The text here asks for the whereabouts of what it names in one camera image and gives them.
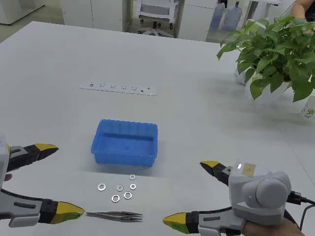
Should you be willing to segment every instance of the tweezers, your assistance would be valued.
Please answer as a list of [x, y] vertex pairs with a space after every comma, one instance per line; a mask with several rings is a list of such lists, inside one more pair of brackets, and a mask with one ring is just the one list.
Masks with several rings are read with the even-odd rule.
[[109, 212], [87, 212], [87, 216], [99, 217], [108, 220], [141, 222], [142, 214], [128, 211], [109, 211]]

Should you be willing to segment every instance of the human hand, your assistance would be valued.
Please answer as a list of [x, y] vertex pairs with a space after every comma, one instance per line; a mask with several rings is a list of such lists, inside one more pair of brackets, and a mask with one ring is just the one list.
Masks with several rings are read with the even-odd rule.
[[291, 221], [284, 219], [279, 226], [261, 226], [247, 222], [243, 232], [245, 236], [304, 236]]

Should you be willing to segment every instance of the person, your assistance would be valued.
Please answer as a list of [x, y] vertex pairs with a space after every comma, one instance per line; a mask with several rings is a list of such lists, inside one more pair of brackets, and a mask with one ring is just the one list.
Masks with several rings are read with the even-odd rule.
[[280, 226], [261, 226], [247, 222], [242, 232], [245, 236], [304, 236], [291, 221], [284, 219]]
[[315, 0], [296, 0], [291, 13], [297, 18], [305, 18], [308, 22], [315, 21]]

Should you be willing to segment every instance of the metal washer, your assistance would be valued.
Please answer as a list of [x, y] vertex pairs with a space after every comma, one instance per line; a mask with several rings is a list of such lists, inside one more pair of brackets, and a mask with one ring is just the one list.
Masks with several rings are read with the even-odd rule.
[[106, 189], [106, 184], [105, 183], [100, 183], [98, 186], [97, 186], [97, 189], [99, 191], [104, 191]]
[[137, 188], [137, 185], [135, 185], [134, 183], [132, 183], [131, 185], [130, 185], [130, 189], [131, 190], [135, 190]]
[[130, 192], [125, 192], [124, 198], [125, 198], [125, 199], [130, 199], [130, 198], [132, 198], [132, 193], [130, 193]]
[[115, 195], [112, 196], [112, 202], [117, 203], [117, 202], [119, 202], [119, 200], [120, 200], [120, 196], [119, 195], [115, 194]]
[[121, 192], [123, 191], [124, 187], [122, 185], [118, 185], [116, 189], [118, 192]]
[[135, 175], [130, 175], [130, 176], [129, 176], [129, 179], [135, 180], [135, 179], [136, 179], [136, 176], [135, 176]]

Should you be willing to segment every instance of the tan label sticker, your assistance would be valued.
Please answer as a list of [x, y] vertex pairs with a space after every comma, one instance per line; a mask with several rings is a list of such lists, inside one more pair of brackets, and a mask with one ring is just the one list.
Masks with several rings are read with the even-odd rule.
[[245, 163], [242, 171], [242, 175], [248, 176], [248, 177], [254, 177], [256, 165]]

